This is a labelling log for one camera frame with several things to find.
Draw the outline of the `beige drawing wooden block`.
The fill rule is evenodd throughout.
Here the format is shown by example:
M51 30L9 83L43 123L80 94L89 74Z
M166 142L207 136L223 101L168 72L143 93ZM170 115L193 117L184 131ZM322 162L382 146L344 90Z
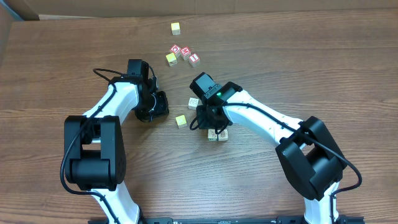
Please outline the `beige drawing wooden block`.
M209 141L217 141L218 140L218 135L215 133L214 129L208 130L208 140Z

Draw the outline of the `blue edged wooden block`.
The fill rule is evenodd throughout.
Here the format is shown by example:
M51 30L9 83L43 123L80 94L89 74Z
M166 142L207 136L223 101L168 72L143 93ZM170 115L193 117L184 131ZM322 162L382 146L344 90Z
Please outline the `blue edged wooden block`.
M188 108L191 110L195 110L198 106L199 99L197 98L190 98L188 101Z

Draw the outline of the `green letter B block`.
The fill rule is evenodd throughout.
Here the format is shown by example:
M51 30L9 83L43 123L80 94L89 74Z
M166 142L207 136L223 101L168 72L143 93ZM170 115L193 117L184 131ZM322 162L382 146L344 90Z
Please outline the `green letter B block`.
M218 134L219 141L227 141L228 140L228 130L224 129L222 132Z

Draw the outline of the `yellow top wooden block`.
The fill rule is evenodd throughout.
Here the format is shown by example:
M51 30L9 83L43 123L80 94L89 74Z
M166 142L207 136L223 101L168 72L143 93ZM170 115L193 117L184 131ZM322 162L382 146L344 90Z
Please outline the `yellow top wooden block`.
M178 128L187 126L187 120L184 115L177 116L175 118Z

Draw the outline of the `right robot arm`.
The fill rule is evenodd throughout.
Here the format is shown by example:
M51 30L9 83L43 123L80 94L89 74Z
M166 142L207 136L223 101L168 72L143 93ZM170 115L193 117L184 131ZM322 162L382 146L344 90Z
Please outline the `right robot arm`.
M203 72L190 84L201 100L190 128L222 132L240 124L275 147L290 185L304 198L305 223L337 223L335 192L347 164L324 122L303 121L279 113L253 98L241 86L216 83Z

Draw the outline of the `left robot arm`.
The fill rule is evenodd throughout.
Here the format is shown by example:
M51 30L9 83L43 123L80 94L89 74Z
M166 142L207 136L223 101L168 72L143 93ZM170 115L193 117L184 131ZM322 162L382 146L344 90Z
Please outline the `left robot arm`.
M105 223L145 223L124 182L121 125L130 112L143 123L168 115L167 97L142 59L130 59L126 72L115 71L107 82L107 92L92 109L64 122L60 181L71 194L92 196L106 214Z

